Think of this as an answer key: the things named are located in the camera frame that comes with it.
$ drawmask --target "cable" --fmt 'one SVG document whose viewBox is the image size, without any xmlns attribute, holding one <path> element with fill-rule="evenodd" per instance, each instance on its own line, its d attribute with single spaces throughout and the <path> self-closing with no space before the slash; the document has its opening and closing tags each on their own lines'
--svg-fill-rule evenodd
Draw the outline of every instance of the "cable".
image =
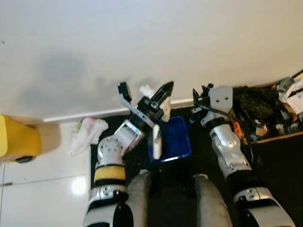
<svg viewBox="0 0 303 227">
<path fill-rule="evenodd" d="M 294 78 L 296 78 L 297 76 L 299 76 L 301 73 L 303 73 L 303 70 L 297 72 L 297 73 L 294 74 L 291 78 L 294 79 Z"/>
<path fill-rule="evenodd" d="M 248 147 L 250 148 L 250 159 L 251 159 L 251 165 L 254 166 L 254 156 L 253 156 L 253 153 L 252 153 L 252 147 L 251 147 L 251 142 L 250 142 L 250 136 L 249 134 L 247 133 L 246 131 L 246 128 L 244 126 L 244 124 L 236 117 L 228 114 L 228 113 L 225 113 L 221 110 L 217 110 L 217 109 L 214 109 L 214 108 L 211 108 L 211 107 L 207 107 L 207 106 L 204 106 L 204 105 L 201 105 L 199 103 L 195 103 L 195 105 L 197 105 L 198 107 L 202 108 L 202 109 L 205 109 L 205 110 L 208 110 L 208 111 L 211 111 L 211 112 L 214 112 L 214 113 L 217 113 L 217 114 L 222 114 L 226 117 L 229 117 L 229 118 L 232 118 L 234 119 L 236 122 L 239 123 L 240 127 L 242 128 L 243 132 L 244 132 L 244 135 L 246 136 L 246 141 L 247 141 L 247 145 Z"/>
</svg>

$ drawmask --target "white cloth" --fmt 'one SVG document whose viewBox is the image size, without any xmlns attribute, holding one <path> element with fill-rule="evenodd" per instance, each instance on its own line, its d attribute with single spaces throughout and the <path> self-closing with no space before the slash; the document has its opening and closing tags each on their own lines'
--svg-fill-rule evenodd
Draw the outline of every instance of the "white cloth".
<svg viewBox="0 0 303 227">
<path fill-rule="evenodd" d="M 139 89 L 140 93 L 148 98 L 153 97 L 156 91 L 150 88 L 148 85 L 142 86 Z M 170 97 L 167 97 L 160 105 L 160 108 L 163 110 L 162 120 L 168 122 L 170 118 Z"/>
<path fill-rule="evenodd" d="M 85 151 L 91 144 L 97 145 L 103 131 L 108 129 L 108 123 L 102 119 L 85 118 L 78 131 L 73 135 L 70 155 L 75 156 Z"/>
</svg>

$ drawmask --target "white object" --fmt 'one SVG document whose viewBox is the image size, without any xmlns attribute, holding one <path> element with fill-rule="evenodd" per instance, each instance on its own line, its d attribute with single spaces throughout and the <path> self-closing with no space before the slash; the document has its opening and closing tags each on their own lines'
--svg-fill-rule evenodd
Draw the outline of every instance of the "white object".
<svg viewBox="0 0 303 227">
<path fill-rule="evenodd" d="M 85 118 L 78 133 L 74 134 L 70 155 L 85 151 L 91 144 L 99 143 L 99 136 L 108 129 L 108 123 L 102 119 Z"/>
<path fill-rule="evenodd" d="M 303 112 L 303 91 L 287 98 L 286 101 L 296 114 Z"/>
<path fill-rule="evenodd" d="M 152 157 L 153 159 L 160 159 L 162 155 L 162 137 L 159 125 L 155 125 L 152 129 Z"/>
<path fill-rule="evenodd" d="M 280 100 L 282 103 L 287 103 L 287 98 L 289 97 L 289 95 L 290 95 L 293 91 L 300 90 L 301 88 L 303 88 L 303 78 L 302 78 L 302 79 L 295 80 L 295 83 L 292 84 L 292 85 L 290 86 L 290 88 L 289 88 L 285 93 L 279 92 L 279 100 Z"/>
<path fill-rule="evenodd" d="M 148 85 L 142 86 L 139 89 L 140 93 L 148 98 L 152 98 L 156 93 L 154 89 L 149 87 Z M 167 97 L 160 105 L 160 108 L 163 110 L 162 120 L 164 122 L 168 122 L 170 118 L 170 97 Z"/>
</svg>

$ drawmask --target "yellow bin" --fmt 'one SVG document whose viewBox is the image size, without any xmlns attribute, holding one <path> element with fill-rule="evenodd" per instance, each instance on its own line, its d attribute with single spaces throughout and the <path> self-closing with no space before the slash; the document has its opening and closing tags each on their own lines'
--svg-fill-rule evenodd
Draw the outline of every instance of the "yellow bin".
<svg viewBox="0 0 303 227">
<path fill-rule="evenodd" d="M 41 139 L 37 129 L 0 115 L 0 162 L 14 161 L 41 153 Z"/>
</svg>

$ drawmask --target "blue basket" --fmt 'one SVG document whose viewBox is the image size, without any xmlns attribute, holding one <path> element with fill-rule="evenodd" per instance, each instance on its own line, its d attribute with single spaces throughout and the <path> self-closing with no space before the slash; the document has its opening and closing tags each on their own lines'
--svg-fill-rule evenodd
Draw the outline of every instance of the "blue basket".
<svg viewBox="0 0 303 227">
<path fill-rule="evenodd" d="M 163 151 L 161 158 L 155 160 L 152 157 L 152 146 L 148 146 L 152 164 L 172 161 L 191 155 L 191 146 L 183 117 L 171 117 L 168 123 L 159 124 L 159 126 L 162 134 Z"/>
</svg>

